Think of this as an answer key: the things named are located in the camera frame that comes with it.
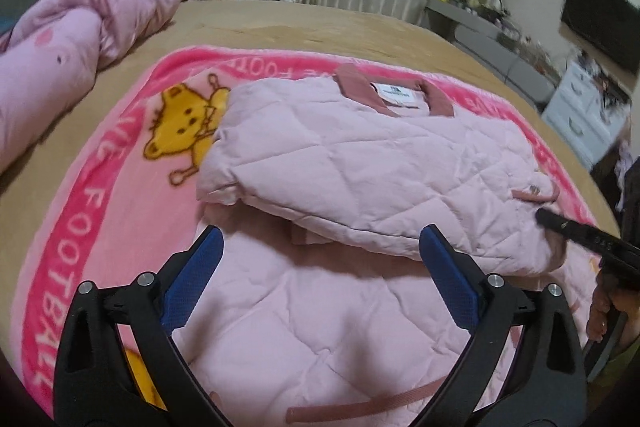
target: yellow teddy bear print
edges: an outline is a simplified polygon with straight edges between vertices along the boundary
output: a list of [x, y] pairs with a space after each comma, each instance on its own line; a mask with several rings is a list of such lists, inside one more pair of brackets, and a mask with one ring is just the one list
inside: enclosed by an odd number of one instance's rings
[[184, 83], [162, 92], [162, 108], [157, 111], [151, 128], [152, 137], [145, 145], [143, 155], [148, 160], [186, 152], [191, 154], [189, 168], [169, 174], [169, 182], [174, 187], [198, 172], [226, 111], [228, 87], [220, 87], [218, 77], [213, 73], [207, 80], [213, 88], [209, 99]]

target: television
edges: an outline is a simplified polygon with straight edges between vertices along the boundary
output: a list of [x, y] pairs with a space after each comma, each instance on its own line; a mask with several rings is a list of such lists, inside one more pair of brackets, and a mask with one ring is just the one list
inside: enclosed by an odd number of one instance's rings
[[640, 69], [640, 10], [626, 0], [565, 0], [561, 21], [625, 71]]

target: metal screw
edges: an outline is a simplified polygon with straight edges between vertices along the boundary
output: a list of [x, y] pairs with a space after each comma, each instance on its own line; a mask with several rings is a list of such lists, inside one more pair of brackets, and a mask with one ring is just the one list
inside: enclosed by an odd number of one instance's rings
[[489, 284], [494, 288], [502, 288], [504, 286], [504, 279], [500, 277], [498, 274], [492, 273], [486, 279], [489, 282]]
[[140, 286], [149, 286], [154, 280], [156, 276], [154, 276], [151, 272], [144, 272], [138, 275], [138, 284]]
[[93, 289], [94, 289], [94, 283], [92, 283], [91, 281], [84, 281], [84, 282], [81, 282], [80, 285], [78, 286], [78, 293], [85, 295]]
[[562, 288], [557, 284], [550, 284], [549, 286], [547, 286], [547, 288], [549, 290], [549, 293], [551, 293], [551, 295], [553, 295], [554, 297], [559, 297], [562, 295]]

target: bed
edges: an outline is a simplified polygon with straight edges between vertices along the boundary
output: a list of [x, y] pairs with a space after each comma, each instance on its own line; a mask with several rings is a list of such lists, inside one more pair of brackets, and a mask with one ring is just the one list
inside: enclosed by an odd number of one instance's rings
[[0, 346], [8, 347], [10, 308], [20, 266], [60, 182], [86, 140], [132, 83], [163, 55], [184, 46], [308, 50], [349, 55], [457, 77], [509, 100], [543, 137], [573, 179], [597, 224], [618, 235], [604, 197], [535, 111], [478, 63], [417, 26], [380, 15], [265, 1], [204, 1], [180, 6], [173, 21], [98, 75], [95, 89], [0, 178]]

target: clothing label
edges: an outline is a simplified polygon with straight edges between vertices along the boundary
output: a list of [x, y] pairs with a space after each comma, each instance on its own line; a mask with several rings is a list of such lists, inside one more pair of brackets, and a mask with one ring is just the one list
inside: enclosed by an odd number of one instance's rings
[[388, 84], [371, 84], [382, 100], [401, 107], [419, 107], [415, 99], [415, 91], [407, 87], [389, 86]]

